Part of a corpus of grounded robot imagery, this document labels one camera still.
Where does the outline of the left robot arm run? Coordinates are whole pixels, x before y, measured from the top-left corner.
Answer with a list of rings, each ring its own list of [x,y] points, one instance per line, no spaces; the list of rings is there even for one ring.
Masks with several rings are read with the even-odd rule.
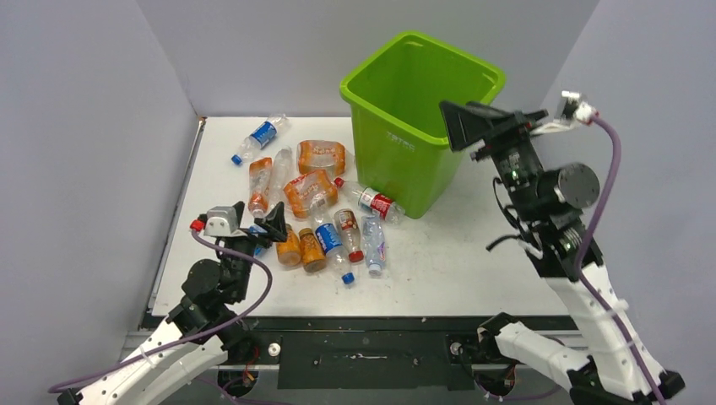
[[[285,242],[285,205],[280,202],[253,229],[241,226],[243,202],[211,208],[190,226],[192,238],[216,259],[195,262],[183,296],[129,356],[112,367],[48,389],[59,404],[159,404],[204,371],[245,361],[252,340],[243,324],[268,296],[269,267],[257,247]]]

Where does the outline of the pepsi bottle blue cap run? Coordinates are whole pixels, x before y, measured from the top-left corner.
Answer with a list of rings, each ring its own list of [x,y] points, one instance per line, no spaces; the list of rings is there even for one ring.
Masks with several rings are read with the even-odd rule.
[[[321,246],[330,266],[337,272],[340,282],[350,287],[355,282],[348,251],[340,239],[328,210],[321,203],[313,203],[309,208],[314,235]]]

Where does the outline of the crushed blue label bottle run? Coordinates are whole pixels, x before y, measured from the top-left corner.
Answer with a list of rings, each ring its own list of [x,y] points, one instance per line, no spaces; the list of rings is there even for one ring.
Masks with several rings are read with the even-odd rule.
[[[265,234],[265,233],[266,233],[266,231],[265,231],[263,228],[261,228],[261,227],[259,227],[259,226],[256,226],[255,224],[254,224],[254,225],[251,225],[251,226],[249,227],[249,230],[251,231],[251,233],[252,233],[253,235]],[[254,254],[253,254],[253,256],[254,256],[254,257],[261,257],[261,256],[265,253],[266,250],[267,250],[266,247],[261,246],[261,245],[259,245],[259,244],[256,244],[255,249],[254,249]]]

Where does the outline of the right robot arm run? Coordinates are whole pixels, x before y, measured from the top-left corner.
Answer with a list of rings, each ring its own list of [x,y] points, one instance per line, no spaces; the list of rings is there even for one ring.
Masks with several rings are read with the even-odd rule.
[[[566,390],[575,404],[664,404],[685,387],[646,349],[617,297],[594,232],[621,163],[614,128],[578,93],[566,92],[553,121],[544,110],[503,111],[470,101],[439,105],[452,151],[496,167],[495,185],[509,204],[501,212],[541,280],[566,306],[587,348],[577,351],[529,329],[507,313],[483,322],[475,354],[488,362],[527,365]],[[612,142],[604,181],[579,163],[547,170],[533,141],[595,124]]]

